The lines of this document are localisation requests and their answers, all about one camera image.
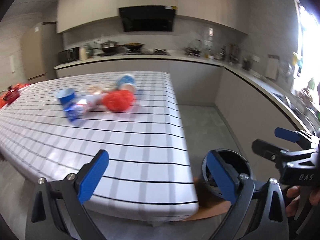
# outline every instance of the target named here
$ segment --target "wall outlet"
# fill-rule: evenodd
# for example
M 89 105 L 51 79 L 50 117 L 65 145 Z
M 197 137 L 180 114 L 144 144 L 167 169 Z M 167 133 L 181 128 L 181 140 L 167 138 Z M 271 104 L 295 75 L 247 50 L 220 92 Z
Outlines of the wall outlet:
M 253 55 L 252 60 L 256 62 L 260 62 L 260 58 L 256 55 Z

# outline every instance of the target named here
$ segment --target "blue cup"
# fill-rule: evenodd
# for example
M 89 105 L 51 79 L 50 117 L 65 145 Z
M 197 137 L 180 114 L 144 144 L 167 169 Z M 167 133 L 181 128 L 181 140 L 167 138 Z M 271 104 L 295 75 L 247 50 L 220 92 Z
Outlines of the blue cup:
M 73 88 L 67 88 L 60 90 L 56 94 L 56 98 L 59 99 L 63 109 L 65 109 L 73 103 L 73 100 L 76 98 L 76 94 Z

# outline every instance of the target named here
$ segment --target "white checkered tablecloth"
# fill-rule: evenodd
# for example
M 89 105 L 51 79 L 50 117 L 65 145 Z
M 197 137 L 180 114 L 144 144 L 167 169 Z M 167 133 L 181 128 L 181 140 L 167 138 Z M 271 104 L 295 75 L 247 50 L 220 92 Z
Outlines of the white checkered tablecloth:
M 145 221 L 183 220 L 198 209 L 186 142 L 170 75 L 130 72 L 136 98 L 126 112 L 104 106 L 71 124 L 55 94 L 72 87 L 115 82 L 120 72 L 66 77 L 34 84 L 0 110 L 0 150 L 25 176 L 63 179 L 90 162 L 99 149 L 110 161 L 91 210 Z

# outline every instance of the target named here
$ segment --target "wall tile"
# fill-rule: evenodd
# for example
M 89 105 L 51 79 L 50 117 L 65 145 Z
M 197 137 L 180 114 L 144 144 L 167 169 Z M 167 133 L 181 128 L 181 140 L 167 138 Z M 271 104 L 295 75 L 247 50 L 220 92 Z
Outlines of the wall tile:
M 184 49 L 195 39 L 203 40 L 207 37 L 209 27 L 213 31 L 213 50 L 219 50 L 223 45 L 239 44 L 245 34 L 222 25 L 215 25 L 201 20 L 177 17 L 173 32 L 132 32 L 124 33 L 120 18 L 106 19 L 84 26 L 80 26 L 63 34 L 64 47 L 69 49 L 77 47 L 92 40 L 100 38 L 112 39 L 119 43 L 140 42 L 146 49 Z
M 250 0 L 249 35 L 240 43 L 242 56 L 257 55 L 252 69 L 265 73 L 268 54 L 279 55 L 282 62 L 290 61 L 298 48 L 298 20 L 294 0 Z M 289 90 L 283 80 L 277 84 Z
M 41 22 L 41 14 L 31 13 L 13 17 L 4 17 L 0 22 L 0 90 L 10 85 L 26 82 L 20 40 L 22 35 Z M 11 73 L 10 55 L 13 55 L 15 72 Z

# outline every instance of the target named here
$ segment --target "hand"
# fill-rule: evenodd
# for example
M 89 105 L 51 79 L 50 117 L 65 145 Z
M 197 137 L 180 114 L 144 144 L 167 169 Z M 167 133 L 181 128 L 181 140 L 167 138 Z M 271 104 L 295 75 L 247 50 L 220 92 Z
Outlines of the hand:
M 299 205 L 300 199 L 300 186 L 293 186 L 288 189 L 287 197 L 292 198 L 295 197 L 294 200 L 286 207 L 285 211 L 288 217 L 292 217 L 296 214 Z M 311 205 L 318 205 L 320 202 L 320 187 L 317 187 L 311 191 L 309 201 Z

